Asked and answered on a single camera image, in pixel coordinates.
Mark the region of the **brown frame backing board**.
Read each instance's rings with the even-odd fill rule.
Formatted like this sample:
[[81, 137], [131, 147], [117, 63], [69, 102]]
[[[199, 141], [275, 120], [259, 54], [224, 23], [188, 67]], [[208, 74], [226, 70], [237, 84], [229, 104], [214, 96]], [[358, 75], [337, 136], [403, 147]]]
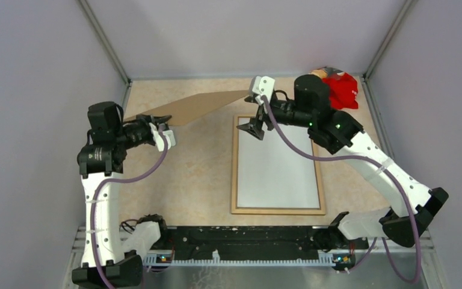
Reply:
[[143, 114], [155, 117], [170, 115], [169, 125], [184, 126], [248, 95], [248, 90], [198, 93], [151, 110], [143, 111], [138, 115]]

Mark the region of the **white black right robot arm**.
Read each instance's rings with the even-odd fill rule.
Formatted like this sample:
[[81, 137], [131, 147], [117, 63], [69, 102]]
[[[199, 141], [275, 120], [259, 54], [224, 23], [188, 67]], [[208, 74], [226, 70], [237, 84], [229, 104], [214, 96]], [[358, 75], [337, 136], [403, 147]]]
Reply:
[[415, 180], [382, 151], [358, 120], [333, 108], [330, 87], [320, 77], [297, 77], [293, 97], [282, 100], [273, 78], [255, 76], [245, 101], [258, 109], [248, 123], [239, 125], [240, 130], [261, 140], [265, 131], [283, 136], [282, 125], [304, 128], [311, 141], [328, 152], [326, 162], [346, 162], [387, 200], [388, 206], [380, 210], [340, 213], [328, 232], [334, 247], [345, 248], [358, 238], [420, 246], [421, 235], [448, 200], [448, 192]]

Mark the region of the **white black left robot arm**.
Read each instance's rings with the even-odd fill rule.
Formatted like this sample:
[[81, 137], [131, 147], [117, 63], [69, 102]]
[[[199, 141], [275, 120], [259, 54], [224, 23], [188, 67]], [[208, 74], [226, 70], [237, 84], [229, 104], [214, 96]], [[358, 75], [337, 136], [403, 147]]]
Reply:
[[[155, 172], [175, 144], [168, 126], [170, 115], [138, 114], [124, 119], [123, 108], [111, 101], [89, 106], [91, 128], [77, 156], [84, 188], [85, 245], [81, 264], [72, 270], [72, 282], [82, 288], [125, 288], [143, 282], [144, 258], [151, 247], [161, 249], [169, 239], [162, 216], [141, 217], [129, 237], [120, 237], [119, 195], [122, 184], [141, 181]], [[146, 172], [125, 178], [127, 151], [151, 145], [161, 156]]]

